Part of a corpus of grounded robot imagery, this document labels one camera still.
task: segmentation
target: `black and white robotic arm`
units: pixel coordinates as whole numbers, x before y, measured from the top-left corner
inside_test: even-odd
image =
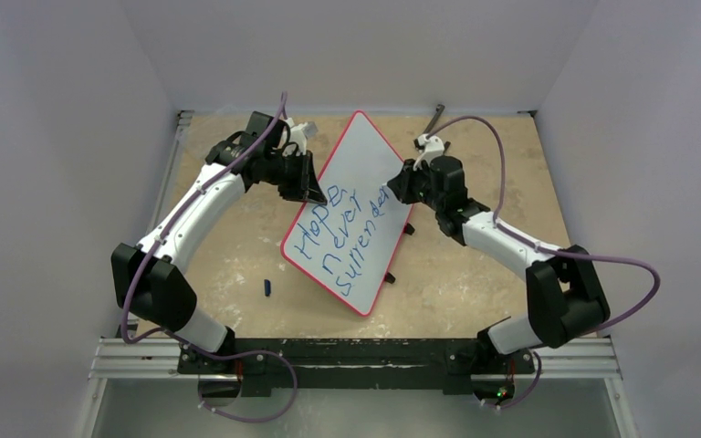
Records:
[[[609,318],[609,306],[592,262],[539,251],[548,248],[586,254],[583,248],[573,245],[560,249],[494,218],[490,208],[468,197],[463,165],[444,155],[441,139],[424,134],[416,146],[423,153],[415,160],[406,160],[400,173],[387,182],[395,197],[402,203],[425,203],[435,211],[445,235],[488,254],[526,283],[528,313],[477,333],[480,361],[531,347],[557,348]],[[523,245],[500,225],[536,245]]]
[[[197,297],[184,278],[198,246],[222,214],[256,183],[276,185],[287,201],[326,204],[312,153],[307,150],[308,138],[317,131],[312,122],[295,125],[292,119],[278,120],[245,160],[210,182],[248,149],[272,121],[271,116],[254,112],[246,130],[211,149],[194,186],[154,230],[136,246],[120,244],[114,250],[111,264],[121,308],[136,270],[147,255],[146,248],[158,241],[161,244],[138,281],[130,311],[206,351],[233,352],[235,333],[197,306]],[[175,225],[162,238],[163,228],[171,221]]]

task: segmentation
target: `word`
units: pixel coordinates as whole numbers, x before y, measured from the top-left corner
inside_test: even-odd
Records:
[[[300,244],[294,247],[308,260],[320,256],[321,267],[333,276],[334,285],[347,297],[353,289],[353,280],[363,275],[366,248],[377,231],[375,220],[385,216],[383,207],[389,196],[381,187],[377,199],[369,200],[369,208],[367,203],[359,202],[355,189],[350,192],[332,185],[327,196],[326,206],[314,205],[310,209],[312,219],[308,226],[297,223],[302,234]],[[322,233],[329,234],[329,245],[322,245],[322,239],[318,239]]]

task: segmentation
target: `floor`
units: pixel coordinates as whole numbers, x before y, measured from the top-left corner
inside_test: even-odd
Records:
[[[298,116],[313,120],[319,134],[308,147],[316,170],[350,119]],[[173,187],[176,203],[191,187],[209,148],[245,127],[248,116],[194,116],[184,142]],[[417,155],[413,138],[428,117],[371,116],[404,157]],[[539,135],[529,116],[489,118],[507,155],[507,199],[501,217],[542,241],[569,242]],[[495,208],[499,190],[496,142],[484,125],[458,123],[440,133],[451,141],[449,154],[466,170],[469,195]],[[526,311],[523,281],[489,256],[445,237],[425,205],[411,216],[415,234],[405,236],[372,313],[360,317],[283,259],[279,245],[299,205],[283,201],[273,186],[254,186],[231,207],[198,249],[186,276],[198,303],[233,328],[237,336],[278,338],[462,338],[500,319]],[[263,281],[272,282],[265,297]],[[153,327],[140,324],[139,331]]]

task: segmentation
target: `wooden table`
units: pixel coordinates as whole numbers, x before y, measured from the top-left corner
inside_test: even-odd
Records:
[[[318,172],[350,119],[295,116],[314,120],[317,137],[308,147]],[[417,155],[413,139],[428,117],[371,116],[404,157]],[[173,204],[191,187],[211,146],[245,127],[248,115],[195,116],[173,188]],[[507,153],[507,199],[501,216],[544,241],[567,245],[565,227],[529,116],[489,118]],[[451,141],[449,154],[466,170],[469,195],[491,208],[498,200],[496,142],[484,125],[458,123],[440,133]],[[380,175],[381,182],[393,175]],[[508,315],[526,311],[523,282],[489,256],[444,236],[434,212],[418,204],[394,257],[393,285],[384,284],[372,313],[360,317],[330,292],[300,273],[280,254],[279,245],[299,204],[280,199],[268,184],[251,188],[205,238],[186,274],[198,305],[246,338],[462,338]],[[265,297],[263,281],[272,282]],[[143,332],[147,323],[140,324]]]

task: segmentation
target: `whiteboard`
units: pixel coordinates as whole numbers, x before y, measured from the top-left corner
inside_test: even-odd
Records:
[[[281,254],[362,316],[371,313],[412,211],[385,183],[402,157],[356,111],[319,175],[326,206],[304,204]]]

